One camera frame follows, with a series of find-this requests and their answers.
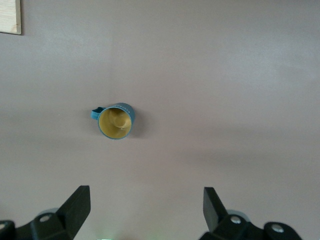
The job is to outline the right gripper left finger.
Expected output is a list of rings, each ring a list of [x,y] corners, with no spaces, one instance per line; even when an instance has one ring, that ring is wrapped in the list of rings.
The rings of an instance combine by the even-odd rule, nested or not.
[[[90,187],[81,185],[59,208],[44,210],[23,226],[16,227],[12,220],[1,220],[0,238],[2,240],[73,240],[90,211]]]

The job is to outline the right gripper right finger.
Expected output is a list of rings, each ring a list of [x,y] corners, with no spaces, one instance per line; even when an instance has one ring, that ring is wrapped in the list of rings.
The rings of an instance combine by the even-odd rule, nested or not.
[[[203,190],[203,215],[208,227],[201,240],[300,240],[301,236],[282,222],[255,226],[241,211],[227,210],[213,187]]]

